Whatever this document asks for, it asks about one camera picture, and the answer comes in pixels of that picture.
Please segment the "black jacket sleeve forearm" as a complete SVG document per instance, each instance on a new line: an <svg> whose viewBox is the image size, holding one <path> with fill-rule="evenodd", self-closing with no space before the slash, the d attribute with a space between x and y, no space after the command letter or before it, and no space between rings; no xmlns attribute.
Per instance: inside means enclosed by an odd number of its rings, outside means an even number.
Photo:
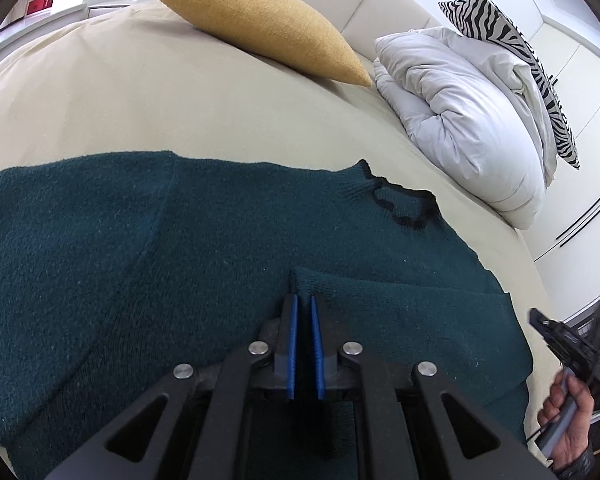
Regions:
<svg viewBox="0 0 600 480"><path fill-rule="evenodd" d="M595 467L595 455L589 445L571 464L562 469L550 467L558 480L585 480Z"/></svg>

